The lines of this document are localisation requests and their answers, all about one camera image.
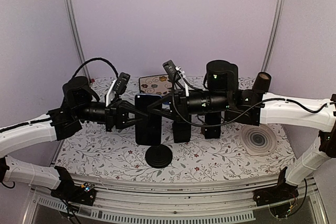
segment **black bracket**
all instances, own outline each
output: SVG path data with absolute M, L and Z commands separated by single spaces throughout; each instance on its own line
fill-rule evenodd
M 65 168 L 60 166 L 55 166 L 54 168 L 58 171 L 61 183 L 55 190 L 51 190 L 51 196 L 65 201 L 93 206 L 97 193 L 95 189 L 76 186 Z
M 6 158 L 0 158 L 0 182 L 4 180 L 6 172 L 9 170 L 9 166 L 6 164 Z
M 333 94 L 330 100 L 336 101 L 336 94 Z M 336 158 L 336 124 L 331 132 L 320 131 L 319 137 L 321 139 L 319 151 L 326 153 L 331 158 Z
M 106 108 L 106 131 L 112 131 L 113 126 L 118 130 L 122 130 L 139 122 L 147 120 L 148 115 L 128 102 L 118 98 Z M 134 114 L 135 118 L 129 118 L 129 113 Z
M 298 187 L 286 183 L 286 170 L 287 167 L 281 170 L 278 183 L 275 186 L 258 189 L 253 192 L 253 200 L 257 203 L 257 206 L 273 204 L 299 196 Z

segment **floral tablecloth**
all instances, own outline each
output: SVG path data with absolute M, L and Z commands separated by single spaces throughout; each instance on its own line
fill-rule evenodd
M 190 77 L 196 87 L 202 87 L 203 77 Z M 240 78 L 239 88 L 247 89 L 252 78 Z M 112 79 L 99 78 L 92 88 L 103 100 Z M 139 93 L 137 79 L 131 79 L 123 99 L 134 101 Z M 267 156 L 251 156 L 239 139 L 243 125 L 222 126 L 220 139 L 206 140 L 201 129 L 192 127 L 189 143 L 175 144 L 172 121 L 163 118 L 162 143 L 173 152 L 172 163 L 162 169 L 150 167 L 144 160 L 148 146 L 135 143 L 134 127 L 105 132 L 105 126 L 84 123 L 83 129 L 64 141 L 56 165 L 70 173 L 108 179 L 142 182 L 206 182 L 251 178 L 277 174 L 293 163 L 295 156 L 281 125 L 269 125 L 277 137 L 277 147 Z

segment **phone stand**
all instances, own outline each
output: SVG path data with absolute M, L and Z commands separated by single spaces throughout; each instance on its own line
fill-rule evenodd
M 170 165 L 173 160 L 173 153 L 169 147 L 160 144 L 151 146 L 145 154 L 146 162 L 153 168 L 165 168 Z

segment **vent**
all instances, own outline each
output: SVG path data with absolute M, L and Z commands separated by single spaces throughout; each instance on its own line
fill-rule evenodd
M 66 206 L 57 199 L 50 199 L 39 196 L 38 203 L 40 205 L 66 212 Z M 107 211 L 91 210 L 91 214 L 87 217 L 90 219 L 103 220 L 114 224 L 222 224 L 222 223 L 242 223 L 255 220 L 252 211 L 240 212 L 238 214 L 205 216 L 205 217 L 185 217 L 185 218 L 169 218 L 169 217 L 140 217 L 133 215 L 113 214 Z

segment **purple wall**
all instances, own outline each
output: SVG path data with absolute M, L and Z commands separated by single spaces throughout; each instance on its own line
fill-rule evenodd
M 58 107 L 62 84 L 78 67 L 63 0 L 0 0 L 0 127 Z M 11 154 L 49 165 L 56 143 Z M 0 223 L 18 223 L 29 187 L 0 185 Z
M 272 92 L 305 98 L 336 93 L 336 0 L 285 0 L 268 72 Z M 286 127 L 296 156 L 313 142 L 317 131 Z M 324 164 L 314 177 L 330 223 L 336 219 L 336 161 Z
M 213 59 L 255 76 L 265 55 L 276 0 L 73 0 L 86 58 L 104 57 L 132 76 L 160 74 L 173 59 L 203 75 Z M 93 77 L 112 76 L 101 63 Z

